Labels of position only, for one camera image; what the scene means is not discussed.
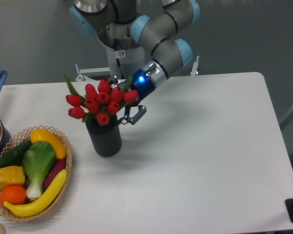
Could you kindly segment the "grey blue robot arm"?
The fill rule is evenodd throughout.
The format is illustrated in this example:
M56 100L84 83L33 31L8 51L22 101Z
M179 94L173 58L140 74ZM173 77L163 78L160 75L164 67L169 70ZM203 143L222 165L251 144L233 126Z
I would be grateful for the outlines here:
M137 90L133 102L138 113L125 107L121 124L136 123L146 112L141 101L193 58L189 44L173 40L200 17L194 0L164 0L163 13L155 18L140 15L134 0L76 0L69 12L86 34L95 34L106 48L110 81L126 90Z

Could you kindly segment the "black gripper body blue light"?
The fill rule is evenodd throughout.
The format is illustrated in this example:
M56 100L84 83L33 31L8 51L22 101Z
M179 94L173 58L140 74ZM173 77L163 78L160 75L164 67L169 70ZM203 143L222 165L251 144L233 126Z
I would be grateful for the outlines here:
M143 99L155 91L156 86L153 80L144 73L144 70L139 69L132 75L130 89L138 92L138 97L135 102L140 103Z

